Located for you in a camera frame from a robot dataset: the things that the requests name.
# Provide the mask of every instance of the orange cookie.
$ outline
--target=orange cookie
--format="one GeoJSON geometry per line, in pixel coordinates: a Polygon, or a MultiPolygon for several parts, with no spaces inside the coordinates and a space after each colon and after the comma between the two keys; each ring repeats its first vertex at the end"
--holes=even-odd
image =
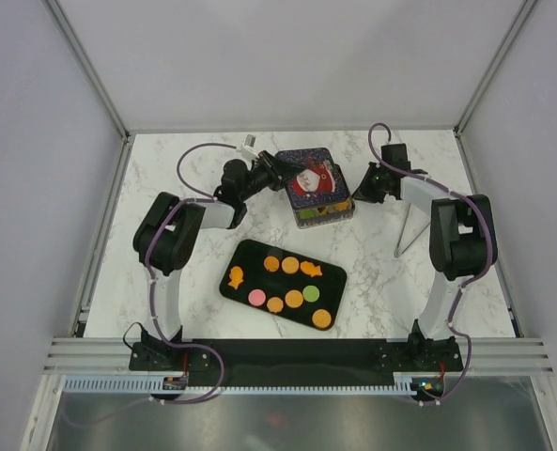
{"type": "Polygon", "coordinates": [[[287,274],[294,274],[299,270],[299,260],[295,257],[287,257],[282,260],[282,271],[287,274]]]}
{"type": "Polygon", "coordinates": [[[303,274],[310,275],[312,277],[316,277],[317,275],[322,275],[322,269],[316,265],[314,265],[311,261],[304,261],[301,264],[301,271],[303,274]]]}
{"type": "Polygon", "coordinates": [[[285,308],[285,303],[283,303],[280,298],[269,298],[266,305],[271,313],[280,313],[282,309],[285,308]]]}
{"type": "Polygon", "coordinates": [[[299,308],[303,304],[303,295],[300,291],[292,289],[286,294],[285,301],[290,308],[299,308]]]}
{"type": "Polygon", "coordinates": [[[239,285],[244,281],[243,279],[244,273],[242,272],[242,268],[240,266],[234,266],[230,270],[230,282],[228,282],[228,286],[232,287],[233,289],[239,289],[239,285]]]}
{"type": "Polygon", "coordinates": [[[312,315],[312,322],[318,329],[327,329],[331,325],[333,317],[323,308],[316,310],[312,315]]]}
{"type": "Polygon", "coordinates": [[[266,257],[265,260],[263,260],[263,266],[269,272],[277,272],[278,268],[280,268],[280,261],[278,261],[278,258],[276,257],[269,256],[266,257]]]}

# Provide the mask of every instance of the pink cookie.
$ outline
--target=pink cookie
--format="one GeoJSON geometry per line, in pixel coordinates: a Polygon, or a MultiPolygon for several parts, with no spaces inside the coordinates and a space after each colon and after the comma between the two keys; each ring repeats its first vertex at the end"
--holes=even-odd
{"type": "Polygon", "coordinates": [[[249,293],[249,304],[255,307],[263,305],[266,301],[266,293],[260,289],[254,289],[249,293]]]}

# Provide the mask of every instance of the round cookie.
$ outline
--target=round cookie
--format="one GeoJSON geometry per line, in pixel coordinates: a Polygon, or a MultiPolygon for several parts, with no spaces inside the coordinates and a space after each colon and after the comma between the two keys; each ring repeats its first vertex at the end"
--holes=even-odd
{"type": "Polygon", "coordinates": [[[292,289],[286,294],[285,302],[290,308],[299,308],[303,305],[303,295],[300,291],[292,289]]]}
{"type": "Polygon", "coordinates": [[[269,272],[277,272],[280,268],[280,261],[274,256],[269,256],[263,260],[263,266],[269,272]]]}
{"type": "Polygon", "coordinates": [[[260,289],[254,289],[249,293],[249,304],[254,307],[263,305],[266,301],[266,293],[260,289]]]}
{"type": "Polygon", "coordinates": [[[312,322],[318,329],[328,329],[332,320],[333,317],[331,317],[331,314],[323,308],[316,310],[314,315],[312,315],[312,322]]]}
{"type": "Polygon", "coordinates": [[[282,302],[282,299],[273,297],[268,299],[267,307],[270,313],[280,313],[285,308],[285,303],[282,302]]]}
{"type": "Polygon", "coordinates": [[[303,298],[309,303],[314,303],[319,299],[319,289],[315,285],[308,285],[303,289],[303,298]]]}
{"type": "Polygon", "coordinates": [[[287,257],[282,260],[282,271],[287,274],[294,274],[299,270],[299,260],[295,257],[287,257]]]}

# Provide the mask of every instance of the aluminum frame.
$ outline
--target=aluminum frame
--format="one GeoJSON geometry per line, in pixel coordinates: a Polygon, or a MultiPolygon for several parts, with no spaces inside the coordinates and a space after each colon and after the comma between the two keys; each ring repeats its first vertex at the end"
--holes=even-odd
{"type": "MultiPolygon", "coordinates": [[[[440,124],[435,126],[430,125],[399,125],[390,124],[392,130],[452,130],[455,124],[440,124]]],[[[165,133],[224,133],[224,132],[333,132],[336,130],[334,126],[327,127],[265,127],[259,128],[213,128],[208,129],[204,127],[199,128],[162,128],[162,129],[131,129],[132,134],[165,134],[165,133]]],[[[367,127],[342,127],[338,128],[339,131],[345,132],[367,132],[367,127]]]]}
{"type": "MultiPolygon", "coordinates": [[[[118,156],[116,173],[111,183],[104,213],[101,217],[99,231],[92,244],[91,258],[89,259],[85,277],[83,278],[76,297],[75,319],[69,330],[69,334],[74,334],[77,324],[87,320],[87,312],[101,267],[104,246],[106,245],[111,223],[113,222],[116,202],[130,159],[133,138],[131,137],[131,131],[128,131],[120,114],[115,108],[101,78],[87,56],[84,47],[73,30],[59,1],[41,1],[54,17],[78,65],[104,105],[117,132],[124,138],[124,143],[118,156]]],[[[480,103],[480,100],[488,90],[490,82],[499,71],[503,61],[509,54],[523,27],[533,14],[537,4],[538,0],[525,0],[522,3],[517,16],[510,24],[500,46],[491,59],[476,89],[472,93],[459,122],[454,127],[460,155],[470,179],[473,192],[476,192],[476,182],[472,171],[472,162],[470,162],[467,149],[464,148],[463,145],[463,132],[471,120],[476,106],[480,103]]],[[[423,130],[426,128],[415,127],[414,129],[423,130]]],[[[440,129],[440,127],[429,127],[429,129],[435,130],[440,129]]],[[[142,130],[132,132],[159,133],[174,132],[174,130],[142,130]]],[[[506,301],[511,304],[510,290],[506,282],[505,271],[499,262],[496,264],[496,270],[502,284],[504,297],[506,301]]],[[[465,358],[467,353],[465,342],[460,343],[459,346],[462,356],[465,358]]],[[[142,377],[143,374],[148,374],[130,372],[128,369],[129,360],[130,354],[120,339],[54,339],[43,369],[36,401],[23,437],[21,449],[46,449],[67,376],[95,374],[112,377],[121,376],[124,379],[129,379],[130,377],[137,378],[142,377]]],[[[413,375],[414,377],[430,376],[422,373],[408,373],[408,375],[413,375]]],[[[473,340],[472,364],[468,377],[506,376],[531,377],[549,439],[553,449],[557,451],[557,383],[543,342],[537,338],[486,338],[473,340]]]]}
{"type": "Polygon", "coordinates": [[[116,106],[111,100],[107,89],[102,83],[99,74],[95,70],[94,65],[90,61],[90,58],[88,57],[84,46],[82,45],[82,42],[80,42],[78,35],[73,30],[73,27],[71,26],[70,20],[68,19],[65,10],[63,9],[63,7],[61,7],[58,0],[40,1],[53,16],[53,19],[56,22],[56,25],[59,28],[63,39],[69,45],[70,50],[73,53],[76,62],[78,63],[78,66],[80,66],[80,69],[84,73],[86,80],[94,89],[95,94],[107,111],[107,115],[116,127],[117,132],[121,137],[128,138],[130,136],[128,128],[119,115],[119,112],[117,111],[116,106]]]}
{"type": "Polygon", "coordinates": [[[491,81],[493,81],[493,78],[502,66],[503,61],[514,45],[514,42],[516,42],[516,39],[524,29],[524,26],[533,15],[533,12],[538,3],[539,0],[524,0],[522,5],[520,6],[516,17],[513,19],[510,27],[505,33],[505,36],[503,37],[500,46],[495,52],[495,55],[491,58],[491,61],[487,66],[487,70],[485,70],[485,73],[481,77],[481,80],[478,82],[478,86],[472,93],[472,96],[468,104],[466,105],[466,108],[464,109],[459,122],[454,127],[455,132],[462,133],[464,132],[464,129],[466,129],[466,126],[470,122],[476,106],[478,106],[481,99],[485,95],[485,92],[487,92],[491,81]]]}

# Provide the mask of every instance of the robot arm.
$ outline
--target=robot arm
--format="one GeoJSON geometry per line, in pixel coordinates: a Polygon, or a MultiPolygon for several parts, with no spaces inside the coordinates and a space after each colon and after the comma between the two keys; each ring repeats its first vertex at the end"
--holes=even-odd
{"type": "MultiPolygon", "coordinates": [[[[180,340],[181,321],[178,312],[179,284],[182,269],[193,253],[199,230],[204,228],[235,228],[240,224],[247,207],[245,201],[264,188],[279,191],[304,166],[276,160],[267,151],[253,152],[255,139],[249,135],[241,147],[251,160],[251,168],[243,160],[230,160],[224,165],[220,186],[214,199],[185,203],[161,233],[150,255],[150,265],[161,272],[156,282],[158,320],[170,340],[180,340]]],[[[132,242],[139,261],[145,264],[147,250],[170,211],[180,201],[169,193],[160,193],[138,227],[132,242]]],[[[160,338],[149,320],[145,328],[160,338]]]]}
{"type": "MultiPolygon", "coordinates": [[[[386,163],[412,174],[425,174],[425,171],[410,169],[405,144],[383,146],[381,152],[386,163]]],[[[403,177],[370,163],[353,197],[364,202],[382,203],[387,194],[412,204],[430,217],[429,253],[435,278],[426,307],[412,333],[423,339],[446,339],[451,336],[447,318],[461,284],[485,268],[487,245],[483,230],[464,202],[422,179],[403,177]],[[470,231],[460,232],[461,226],[470,231]]],[[[493,264],[497,260],[497,244],[489,200],[481,194],[471,195],[469,199],[487,221],[493,243],[490,264],[493,264]]]]}

